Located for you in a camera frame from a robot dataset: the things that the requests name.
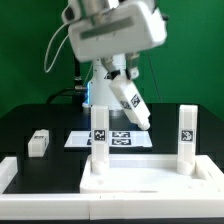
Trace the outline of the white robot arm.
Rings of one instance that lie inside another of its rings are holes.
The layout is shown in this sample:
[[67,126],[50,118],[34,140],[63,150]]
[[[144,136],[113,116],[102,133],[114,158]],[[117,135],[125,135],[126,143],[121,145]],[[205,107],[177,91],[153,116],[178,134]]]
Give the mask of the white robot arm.
[[78,61],[93,63],[87,104],[124,111],[132,120],[148,118],[134,80],[139,53],[167,37],[155,0],[68,0],[63,20]]

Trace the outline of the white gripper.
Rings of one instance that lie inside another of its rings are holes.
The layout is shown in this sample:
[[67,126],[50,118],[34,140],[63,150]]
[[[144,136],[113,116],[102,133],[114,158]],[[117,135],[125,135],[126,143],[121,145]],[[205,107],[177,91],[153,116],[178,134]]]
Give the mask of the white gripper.
[[126,74],[130,80],[139,76],[138,51],[162,45],[167,38],[165,22],[152,0],[127,0],[105,15],[103,24],[84,19],[69,26],[70,43],[80,62],[101,59],[113,80],[120,75],[114,59],[126,54]]

